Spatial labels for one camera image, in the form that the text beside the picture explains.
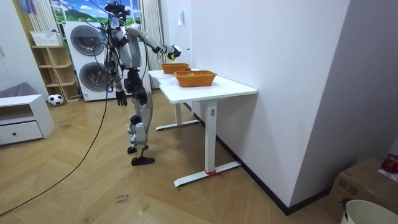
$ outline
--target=table top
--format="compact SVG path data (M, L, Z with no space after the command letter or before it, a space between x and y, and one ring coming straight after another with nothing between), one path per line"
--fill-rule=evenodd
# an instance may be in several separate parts
M203 101L242 96L257 93L255 88L246 86L219 75L215 77L211 86L181 87L173 74L165 74L163 70L149 71L152 78L160 83L160 90L170 103L184 103L187 101Z

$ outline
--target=white bucket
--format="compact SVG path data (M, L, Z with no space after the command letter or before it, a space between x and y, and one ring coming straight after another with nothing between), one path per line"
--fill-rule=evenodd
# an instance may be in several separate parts
M364 200L351 200L346 203L346 211L341 224L395 224L398 215Z

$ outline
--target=soccer ball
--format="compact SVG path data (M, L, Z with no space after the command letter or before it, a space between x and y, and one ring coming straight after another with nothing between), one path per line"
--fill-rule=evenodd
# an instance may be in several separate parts
M59 106L63 103L63 97L58 94L50 95L49 103L53 106Z

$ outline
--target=stacked washing machines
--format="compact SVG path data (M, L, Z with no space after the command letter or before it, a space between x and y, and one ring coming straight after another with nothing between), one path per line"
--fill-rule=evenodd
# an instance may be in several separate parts
M91 22L90 24L94 27L100 26L97 22ZM106 84L110 80L110 77L103 71L106 47L104 44L99 44L104 43L104 41L100 36L100 31L92 26L85 22L66 22L63 26L85 101L104 100L106 98ZM142 66L139 68L140 77L144 74L146 62L145 49L141 48L144 48L142 44L140 45L142 58ZM123 79L125 78L127 78L127 71L124 71ZM150 89L148 75L145 76L143 83L144 87ZM108 87L109 99L116 97L115 91L112 86Z

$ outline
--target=orange basket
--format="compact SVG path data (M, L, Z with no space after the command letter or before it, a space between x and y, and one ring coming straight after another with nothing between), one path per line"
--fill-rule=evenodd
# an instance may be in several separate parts
M174 74L182 87L211 86L217 75L211 71L184 71Z
M168 63L162 64L162 69L165 74L173 74L178 71L185 71L189 67L187 63Z

